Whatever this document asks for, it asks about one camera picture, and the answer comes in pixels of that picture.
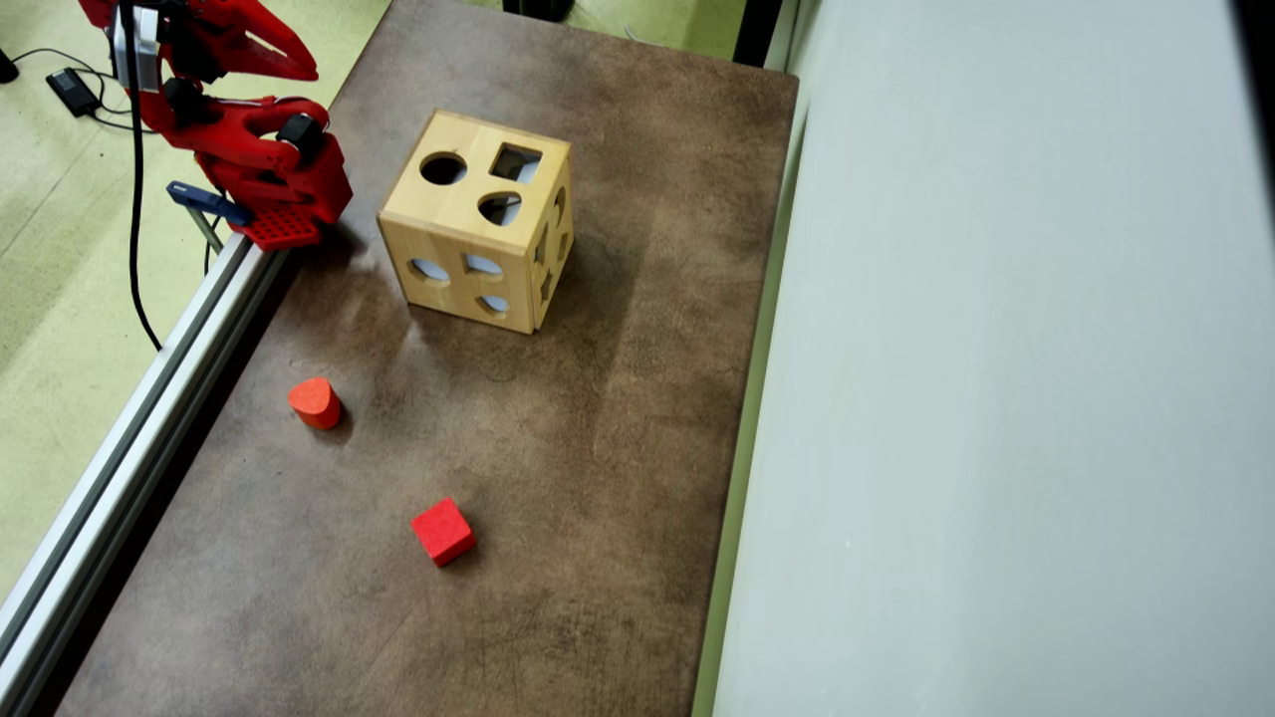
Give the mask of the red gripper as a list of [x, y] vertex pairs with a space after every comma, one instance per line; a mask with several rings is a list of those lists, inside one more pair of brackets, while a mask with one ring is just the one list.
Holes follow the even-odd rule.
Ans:
[[158, 83], [163, 61], [178, 77], [201, 83], [224, 74], [319, 78], [303, 41], [261, 1], [221, 3], [229, 26], [255, 40], [231, 40], [215, 50], [210, 40], [221, 28], [203, 6], [187, 1], [82, 1], [79, 6], [108, 36], [111, 68], [122, 83]]

